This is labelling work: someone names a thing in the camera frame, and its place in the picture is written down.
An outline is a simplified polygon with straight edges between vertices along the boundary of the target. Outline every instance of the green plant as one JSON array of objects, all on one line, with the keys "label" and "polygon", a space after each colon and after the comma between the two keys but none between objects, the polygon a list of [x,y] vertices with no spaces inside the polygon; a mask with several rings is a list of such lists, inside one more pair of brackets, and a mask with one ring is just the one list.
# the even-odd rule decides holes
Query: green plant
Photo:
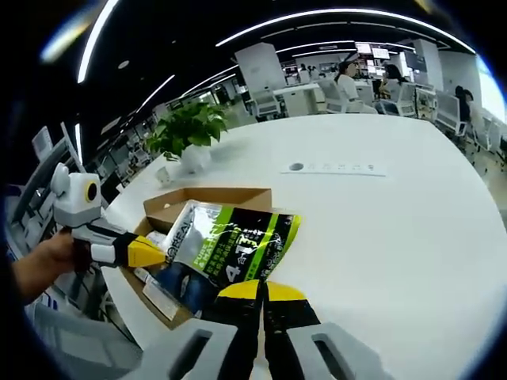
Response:
[{"label": "green plant", "polygon": [[147,139],[147,148],[161,152],[169,161],[177,161],[187,146],[210,146],[212,138],[220,141],[227,131],[221,107],[207,103],[192,103],[163,116]]}]

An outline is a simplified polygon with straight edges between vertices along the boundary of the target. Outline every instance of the ceiling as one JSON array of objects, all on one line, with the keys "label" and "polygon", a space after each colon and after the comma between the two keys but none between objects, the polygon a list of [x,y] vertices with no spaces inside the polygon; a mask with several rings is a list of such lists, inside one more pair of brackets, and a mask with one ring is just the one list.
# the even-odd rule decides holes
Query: ceiling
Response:
[{"label": "ceiling", "polygon": [[[429,15],[415,2],[403,0],[328,1],[257,0],[256,2],[168,2],[118,0],[98,37],[86,80],[76,83],[88,28],[53,64],[58,90],[36,92],[40,111],[30,128],[65,119],[82,125],[83,146],[89,157],[104,140],[102,128],[119,116],[136,110],[167,78],[174,75],[138,114],[179,97],[198,83],[234,65],[234,53],[258,42],[277,50],[322,41],[356,40],[408,44],[423,38],[440,48],[468,52],[461,44],[424,26],[393,17],[363,13],[324,13],[267,25],[216,47],[243,29],[277,17],[309,10],[357,8],[383,10],[424,21],[467,42],[466,37],[441,13]],[[344,44],[339,48],[353,48]],[[280,53],[280,61],[296,53],[317,50],[302,47]],[[129,64],[119,69],[125,60]]]}]

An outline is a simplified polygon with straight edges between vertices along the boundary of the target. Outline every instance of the white robot head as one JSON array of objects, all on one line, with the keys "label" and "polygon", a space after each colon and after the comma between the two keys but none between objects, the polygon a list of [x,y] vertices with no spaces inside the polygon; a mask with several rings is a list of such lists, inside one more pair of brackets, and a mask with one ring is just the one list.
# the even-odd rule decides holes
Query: white robot head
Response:
[{"label": "white robot head", "polygon": [[55,222],[79,227],[101,217],[101,182],[94,173],[69,173],[61,162],[51,179]]}]

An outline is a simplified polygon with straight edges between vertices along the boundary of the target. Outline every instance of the computer monitor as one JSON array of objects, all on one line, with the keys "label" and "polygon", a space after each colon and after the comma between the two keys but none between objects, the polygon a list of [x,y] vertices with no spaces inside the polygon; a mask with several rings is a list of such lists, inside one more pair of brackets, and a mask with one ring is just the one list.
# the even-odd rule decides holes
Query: computer monitor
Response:
[{"label": "computer monitor", "polygon": [[412,51],[405,51],[406,65],[414,70],[426,72],[425,57],[417,55]]},{"label": "computer monitor", "polygon": [[389,51],[387,49],[373,48],[373,57],[379,59],[389,59]]},{"label": "computer monitor", "polygon": [[371,54],[372,48],[370,44],[362,44],[361,42],[356,42],[356,49],[359,54]]}]

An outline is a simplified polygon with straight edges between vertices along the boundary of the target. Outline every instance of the woman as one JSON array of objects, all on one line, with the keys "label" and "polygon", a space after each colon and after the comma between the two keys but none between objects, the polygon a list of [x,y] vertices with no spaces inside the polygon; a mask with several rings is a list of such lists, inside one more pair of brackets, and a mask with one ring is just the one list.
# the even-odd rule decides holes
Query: woman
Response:
[{"label": "woman", "polygon": [[[402,76],[402,73],[400,73],[396,65],[386,65],[384,69],[386,72],[379,87],[380,97],[382,99],[388,99],[396,102],[398,101],[399,93],[402,89],[402,83],[408,81]],[[375,104],[377,111],[383,113],[384,107],[387,112],[391,114],[398,114],[398,109],[394,104],[385,101],[383,102],[382,99],[379,103]]]},{"label": "woman", "polygon": [[365,105],[360,99],[353,76],[357,67],[354,62],[344,61],[338,65],[338,75],[334,78],[337,83],[340,98],[348,99],[347,113],[378,113],[373,107]]},{"label": "woman", "polygon": [[311,80],[318,80],[318,70],[317,70],[317,67],[315,67],[315,66],[311,67],[310,79]]},{"label": "woman", "polygon": [[468,112],[470,113],[469,120],[472,127],[476,130],[484,131],[486,127],[484,125],[484,119],[482,118],[481,108],[474,103],[474,95],[472,95],[472,92],[468,89],[463,90],[463,95],[465,96],[465,101],[467,102]]},{"label": "woman", "polygon": [[458,98],[459,101],[459,121],[462,123],[467,123],[471,121],[470,118],[470,105],[467,101],[467,95],[465,93],[465,89],[458,85],[454,90],[454,96]]}]

